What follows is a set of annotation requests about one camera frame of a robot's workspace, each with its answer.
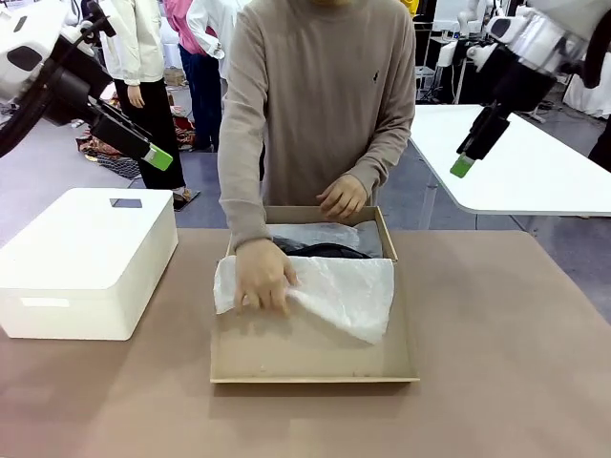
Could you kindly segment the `person's left hand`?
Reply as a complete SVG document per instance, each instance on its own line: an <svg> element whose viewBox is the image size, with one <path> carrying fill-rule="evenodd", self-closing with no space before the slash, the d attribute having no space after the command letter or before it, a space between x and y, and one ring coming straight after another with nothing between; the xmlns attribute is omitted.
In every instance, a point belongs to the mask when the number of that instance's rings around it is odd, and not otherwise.
<svg viewBox="0 0 611 458"><path fill-rule="evenodd" d="M353 175L342 175L333 181L317 199L327 219L347 219L366 204L368 193Z"/></svg>

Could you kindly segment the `person's right hand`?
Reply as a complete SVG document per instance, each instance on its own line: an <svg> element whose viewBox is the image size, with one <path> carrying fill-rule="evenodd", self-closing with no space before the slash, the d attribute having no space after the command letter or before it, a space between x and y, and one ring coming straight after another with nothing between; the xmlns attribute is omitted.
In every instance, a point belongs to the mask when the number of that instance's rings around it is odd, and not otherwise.
<svg viewBox="0 0 611 458"><path fill-rule="evenodd" d="M288 313L286 289L297 274L288 256L271 240L256 239L236 250L235 306Z"/></svg>

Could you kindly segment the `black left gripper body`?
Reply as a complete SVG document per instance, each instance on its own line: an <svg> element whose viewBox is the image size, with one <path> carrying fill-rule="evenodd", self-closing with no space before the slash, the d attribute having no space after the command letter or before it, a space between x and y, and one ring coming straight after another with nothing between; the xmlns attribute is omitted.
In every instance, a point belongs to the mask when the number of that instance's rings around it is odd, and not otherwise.
<svg viewBox="0 0 611 458"><path fill-rule="evenodd" d="M103 91L103 68L95 59L69 59L55 70L49 59L41 76L47 80L38 97L34 123L46 119L56 126L83 120L95 126L102 118L97 99Z"/></svg>

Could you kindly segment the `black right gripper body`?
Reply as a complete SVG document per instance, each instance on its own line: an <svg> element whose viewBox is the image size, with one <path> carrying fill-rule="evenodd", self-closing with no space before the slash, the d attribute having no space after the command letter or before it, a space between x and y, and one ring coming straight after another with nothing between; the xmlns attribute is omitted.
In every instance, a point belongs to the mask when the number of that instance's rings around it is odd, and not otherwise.
<svg viewBox="0 0 611 458"><path fill-rule="evenodd" d="M490 60L489 67L495 83L494 100L489 106L493 115L533 111L556 83L553 75L540 73L515 60Z"/></svg>

